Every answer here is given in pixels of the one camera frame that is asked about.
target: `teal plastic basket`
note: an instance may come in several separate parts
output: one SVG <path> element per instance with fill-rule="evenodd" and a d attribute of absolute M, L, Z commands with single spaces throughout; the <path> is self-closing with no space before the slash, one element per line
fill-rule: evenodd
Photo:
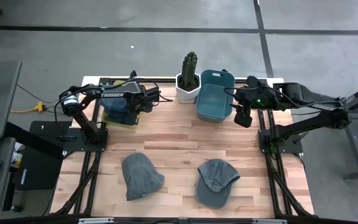
<path fill-rule="evenodd" d="M 236 80 L 228 72 L 205 70 L 201 74 L 201 90 L 197 96 L 196 111 L 199 119 L 220 123 L 232 112 L 233 96 L 223 91 L 234 87 Z"/>

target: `baseball cap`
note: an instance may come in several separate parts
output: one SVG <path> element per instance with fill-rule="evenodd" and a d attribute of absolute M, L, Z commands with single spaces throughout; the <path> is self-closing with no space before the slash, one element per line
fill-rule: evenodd
<path fill-rule="evenodd" d="M 127 156 L 122 162 L 122 174 L 127 185 L 127 201 L 146 197 L 157 191 L 165 179 L 143 153 L 133 153 Z"/>
<path fill-rule="evenodd" d="M 229 200 L 233 183 L 240 178 L 238 171 L 222 159 L 211 159 L 199 166 L 198 173 L 197 201 L 211 208 L 223 208 Z"/>

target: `wooden tabletop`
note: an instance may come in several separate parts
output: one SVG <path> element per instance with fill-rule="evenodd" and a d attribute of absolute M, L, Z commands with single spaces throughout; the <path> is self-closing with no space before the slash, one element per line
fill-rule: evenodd
<path fill-rule="evenodd" d="M 97 84 L 100 78 L 84 77 L 83 85 Z M 269 85 L 275 82 L 283 80 L 268 79 Z M 205 122 L 197 118 L 195 105 L 178 102 L 174 84 L 161 83 L 159 86 L 161 95 L 173 99 L 174 102 L 160 103 L 151 113 L 142 113 L 139 116 L 139 124 L 134 129 L 108 126 L 108 145 L 102 153 L 99 166 L 92 216 L 273 217 L 266 162 L 257 139 L 260 127 L 256 111 L 251 114 L 254 122 L 250 128 L 234 123 L 235 113 L 219 124 Z M 93 108 L 94 104 L 90 104 L 85 109 L 88 119 L 91 119 Z M 289 110 L 275 111 L 274 117 L 276 124 L 286 125 L 293 122 Z M 165 183 L 158 192 L 127 202 L 121 162 L 134 152 L 148 156 L 157 171 L 165 176 Z M 288 187 L 302 206 L 313 213 L 302 163 L 291 154 L 283 154 L 282 157 Z M 63 161 L 51 212 L 61 208 L 77 188 L 83 158 L 83 152 L 75 152 Z M 210 209 L 195 199 L 197 167 L 209 159 L 224 159 L 241 175 L 233 185 L 231 198 L 222 209 Z M 88 187 L 85 189 L 82 209 L 85 207 Z M 278 197 L 280 208 L 284 211 L 280 190 Z"/>

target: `gray floor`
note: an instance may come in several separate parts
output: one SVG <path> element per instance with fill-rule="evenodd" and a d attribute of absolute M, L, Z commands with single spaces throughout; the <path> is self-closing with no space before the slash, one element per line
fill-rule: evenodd
<path fill-rule="evenodd" d="M 356 0 L 259 2 L 267 29 L 358 30 Z M 251 0 L 0 0 L 0 5 L 6 8 L 0 17 L 5 24 L 257 28 Z M 331 96 L 358 90 L 358 36 L 268 35 L 267 43 L 275 77 Z M 199 72 L 225 68 L 237 77 L 266 77 L 258 34 L 0 31 L 0 60 L 23 61 L 19 83 L 47 101 L 81 84 L 85 75 L 128 75 L 131 70 L 144 76 L 176 75 L 190 50 L 198 54 Z M 36 103 L 17 90 L 13 108 Z M 9 119 L 28 129 L 35 119 L 52 118 L 46 113 Z M 294 116 L 295 121 L 305 118 Z M 302 144 L 315 213 L 358 221 L 358 180 L 342 180 L 357 170 L 344 131 L 312 131 Z M 42 213 L 44 198 L 25 213 Z"/>

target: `white pot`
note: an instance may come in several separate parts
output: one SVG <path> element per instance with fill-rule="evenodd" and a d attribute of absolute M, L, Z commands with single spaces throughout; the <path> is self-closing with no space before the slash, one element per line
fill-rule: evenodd
<path fill-rule="evenodd" d="M 198 83 L 199 83 L 198 87 L 195 88 L 194 90 L 186 91 L 186 90 L 182 90 L 178 86 L 178 79 L 179 79 L 179 77 L 181 77 L 181 73 L 176 75 L 176 79 L 175 79 L 176 87 L 175 88 L 177 89 L 177 97 L 178 97 L 180 103 L 194 103 L 194 101 L 196 100 L 198 92 L 200 92 L 200 89 L 201 89 L 201 77 L 197 73 L 195 73 L 195 76 L 198 79 Z"/>

